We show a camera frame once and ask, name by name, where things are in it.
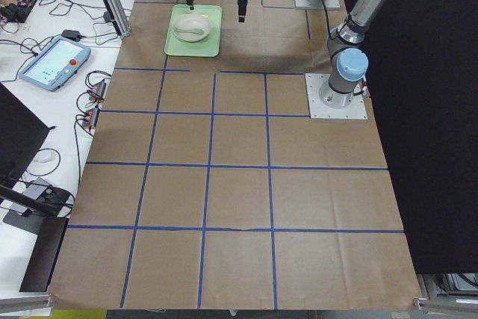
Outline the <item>white round plate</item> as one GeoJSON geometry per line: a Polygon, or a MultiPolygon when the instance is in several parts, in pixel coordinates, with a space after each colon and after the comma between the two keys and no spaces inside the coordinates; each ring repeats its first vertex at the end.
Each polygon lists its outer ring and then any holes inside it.
{"type": "Polygon", "coordinates": [[[204,40],[211,33],[211,21],[204,15],[185,14],[173,23],[173,33],[180,40],[195,43],[204,40]]]}

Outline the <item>teal green plastic spoon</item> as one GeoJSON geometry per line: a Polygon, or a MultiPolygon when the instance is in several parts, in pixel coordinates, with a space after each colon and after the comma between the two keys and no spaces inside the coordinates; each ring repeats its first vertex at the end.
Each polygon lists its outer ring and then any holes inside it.
{"type": "Polygon", "coordinates": [[[181,34],[196,34],[196,35],[203,35],[205,33],[204,30],[201,28],[189,28],[189,29],[182,29],[182,28],[175,28],[176,33],[181,34]]]}

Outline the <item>light green plastic tray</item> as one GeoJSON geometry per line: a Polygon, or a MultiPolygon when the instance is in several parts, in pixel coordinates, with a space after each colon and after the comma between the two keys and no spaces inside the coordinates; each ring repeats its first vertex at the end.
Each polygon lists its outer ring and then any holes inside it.
{"type": "Polygon", "coordinates": [[[196,5],[190,10],[185,4],[173,6],[170,17],[164,52],[170,56],[213,58],[219,54],[222,8],[216,5],[196,5]],[[211,33],[204,39],[189,43],[177,38],[173,33],[173,23],[182,15],[208,14],[211,21],[211,33]]]}

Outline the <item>black power adapter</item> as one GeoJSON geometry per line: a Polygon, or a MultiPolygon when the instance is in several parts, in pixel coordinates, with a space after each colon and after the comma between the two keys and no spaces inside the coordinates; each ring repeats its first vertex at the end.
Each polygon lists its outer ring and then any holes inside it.
{"type": "Polygon", "coordinates": [[[63,30],[61,33],[61,36],[75,42],[79,42],[80,39],[82,38],[80,31],[70,30],[70,29],[63,30]]]}

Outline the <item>blue teach pendant near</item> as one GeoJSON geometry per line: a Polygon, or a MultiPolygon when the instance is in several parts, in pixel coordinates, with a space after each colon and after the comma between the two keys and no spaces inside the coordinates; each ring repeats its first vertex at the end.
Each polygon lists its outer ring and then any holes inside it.
{"type": "Polygon", "coordinates": [[[19,78],[47,91],[64,86],[89,60],[89,46],[58,36],[19,73],[19,78]]]}

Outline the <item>black monitor with stand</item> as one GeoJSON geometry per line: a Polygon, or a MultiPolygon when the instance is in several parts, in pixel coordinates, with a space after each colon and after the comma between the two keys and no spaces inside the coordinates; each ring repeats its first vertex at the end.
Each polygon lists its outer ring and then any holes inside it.
{"type": "MultiPolygon", "coordinates": [[[[51,130],[4,85],[1,86],[1,203],[12,200],[28,207],[37,207],[35,201],[24,197],[13,187],[20,183],[51,130]]],[[[1,222],[37,236],[19,291],[46,291],[68,220],[38,215],[23,217],[7,209],[1,222]]]]}

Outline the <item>black hub box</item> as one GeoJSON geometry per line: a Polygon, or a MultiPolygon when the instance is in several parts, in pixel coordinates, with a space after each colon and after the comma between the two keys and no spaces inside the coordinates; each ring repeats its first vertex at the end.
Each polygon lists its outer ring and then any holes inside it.
{"type": "Polygon", "coordinates": [[[41,217],[68,217],[71,214],[75,197],[67,190],[54,186],[40,177],[32,181],[21,181],[25,189],[21,192],[24,197],[36,202],[32,208],[12,200],[8,209],[14,214],[27,217],[38,215],[41,217]]]}

